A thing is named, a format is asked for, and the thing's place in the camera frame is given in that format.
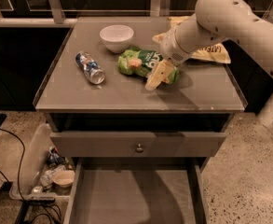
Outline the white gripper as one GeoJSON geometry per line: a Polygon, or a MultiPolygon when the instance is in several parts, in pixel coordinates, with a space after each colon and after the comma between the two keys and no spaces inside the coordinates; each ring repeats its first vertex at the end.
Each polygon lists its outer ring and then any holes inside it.
{"type": "Polygon", "coordinates": [[[155,90],[162,82],[171,84],[174,80],[176,67],[172,64],[181,64],[193,54],[193,45],[190,30],[182,25],[169,29],[161,40],[159,51],[166,59],[155,64],[148,74],[145,88],[155,90]]]}

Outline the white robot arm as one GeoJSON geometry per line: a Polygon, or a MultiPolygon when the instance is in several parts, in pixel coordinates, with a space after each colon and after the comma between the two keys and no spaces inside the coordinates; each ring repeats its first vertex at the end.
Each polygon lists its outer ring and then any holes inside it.
{"type": "MultiPolygon", "coordinates": [[[[273,78],[273,23],[257,17],[243,0],[197,0],[190,18],[153,39],[159,44],[163,60],[154,66],[146,81],[145,87],[150,91],[176,64],[226,39],[240,46],[273,78]]],[[[258,119],[265,126],[273,123],[273,94],[258,119]]]]}

